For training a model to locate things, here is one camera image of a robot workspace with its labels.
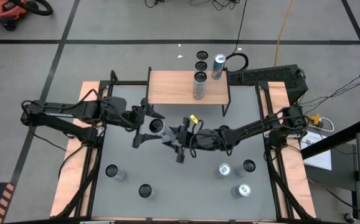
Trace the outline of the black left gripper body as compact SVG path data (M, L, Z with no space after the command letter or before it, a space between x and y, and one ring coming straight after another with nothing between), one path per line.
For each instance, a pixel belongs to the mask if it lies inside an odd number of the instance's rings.
M144 134L141 134L141 128L144 124L145 116L149 113L149 103L146 98L141 100L140 105L132 106L130 111L125 111L126 120L130 123L126 125L128 131L136 131L133 138L133 147L139 147L143 142Z

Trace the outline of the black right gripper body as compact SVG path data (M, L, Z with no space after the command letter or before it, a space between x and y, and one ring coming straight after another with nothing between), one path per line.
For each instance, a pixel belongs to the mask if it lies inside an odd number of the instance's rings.
M176 162L183 163L185 160L185 150L188 148L190 155L195 158L196 150L192 147L192 140L194 137L194 133L189 132L188 129L190 127L191 120L187 117L183 118L182 125L180 125L176 130L176 138L178 141L178 146L176 146Z

